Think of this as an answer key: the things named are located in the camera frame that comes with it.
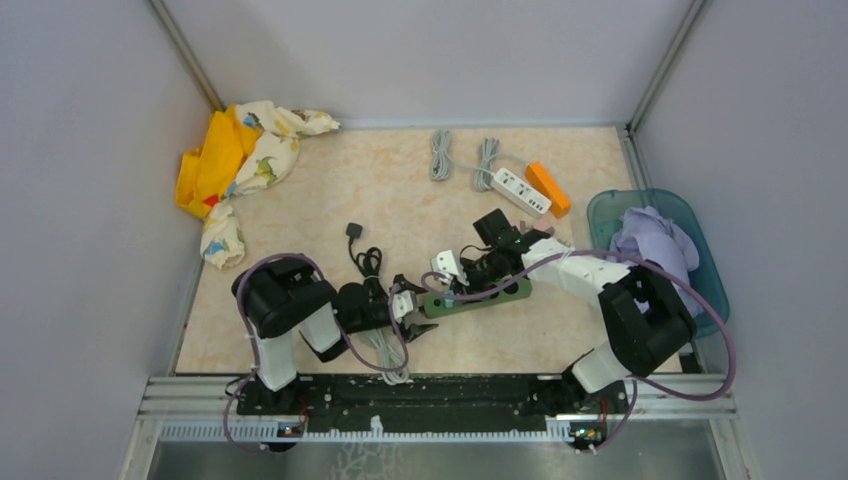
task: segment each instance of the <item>black plug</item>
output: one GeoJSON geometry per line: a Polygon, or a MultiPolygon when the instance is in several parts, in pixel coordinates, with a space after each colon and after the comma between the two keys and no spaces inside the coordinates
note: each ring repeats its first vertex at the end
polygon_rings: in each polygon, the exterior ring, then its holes
{"type": "Polygon", "coordinates": [[[345,228],[345,234],[350,237],[350,241],[353,242],[362,236],[362,225],[353,222],[348,223],[347,228],[345,228]]]}

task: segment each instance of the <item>gray floor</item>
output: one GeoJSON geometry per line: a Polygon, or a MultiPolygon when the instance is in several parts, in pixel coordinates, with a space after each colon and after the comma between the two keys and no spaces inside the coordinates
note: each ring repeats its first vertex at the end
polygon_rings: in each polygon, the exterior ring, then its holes
{"type": "Polygon", "coordinates": [[[596,457],[553,444],[303,444],[245,456],[224,443],[160,443],[151,479],[723,478],[706,422],[633,422],[596,457]]]}

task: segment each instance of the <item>orange object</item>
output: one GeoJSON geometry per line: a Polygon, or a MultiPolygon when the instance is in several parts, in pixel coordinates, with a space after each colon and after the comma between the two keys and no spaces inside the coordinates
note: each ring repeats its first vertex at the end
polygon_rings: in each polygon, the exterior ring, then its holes
{"type": "Polygon", "coordinates": [[[261,130],[236,118],[236,107],[215,112],[203,147],[183,154],[174,201],[197,218],[204,218],[232,185],[245,159],[253,153],[261,130]]]}
{"type": "Polygon", "coordinates": [[[524,176],[527,178],[527,183],[532,185],[539,193],[548,197],[551,201],[551,213],[556,218],[561,218],[568,213],[571,209],[571,200],[565,196],[565,193],[541,163],[533,162],[527,165],[524,176]]]}

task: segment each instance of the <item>teal plastic basin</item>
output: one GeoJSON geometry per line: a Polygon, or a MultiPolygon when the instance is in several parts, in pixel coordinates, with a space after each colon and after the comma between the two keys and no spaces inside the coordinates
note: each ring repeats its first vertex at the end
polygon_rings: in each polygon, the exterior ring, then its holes
{"type": "MultiPolygon", "coordinates": [[[[695,247],[698,249],[701,262],[697,269],[689,272],[689,284],[727,322],[730,314],[730,306],[727,303],[727,295],[721,284],[721,277],[715,268],[713,256],[707,246],[707,240],[695,218],[695,212],[685,200],[667,190],[607,190],[595,195],[589,202],[587,211],[589,217],[589,232],[592,236],[592,246],[596,249],[609,250],[610,240],[614,233],[621,230],[621,216],[630,207],[653,206],[665,218],[677,224],[686,232],[695,247]]],[[[698,337],[706,337],[718,331],[713,320],[707,313],[702,313],[695,318],[698,325],[698,337]]]]}

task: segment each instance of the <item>orange box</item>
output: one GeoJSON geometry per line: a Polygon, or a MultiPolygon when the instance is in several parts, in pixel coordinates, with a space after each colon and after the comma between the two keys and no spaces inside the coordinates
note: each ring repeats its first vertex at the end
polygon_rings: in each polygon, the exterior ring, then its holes
{"type": "Polygon", "coordinates": [[[545,170],[539,162],[533,162],[527,165],[524,171],[524,176],[527,178],[527,183],[538,190],[542,195],[548,197],[551,201],[551,213],[556,218],[563,217],[571,209],[571,200],[565,196],[559,185],[556,184],[554,178],[545,170]]]}

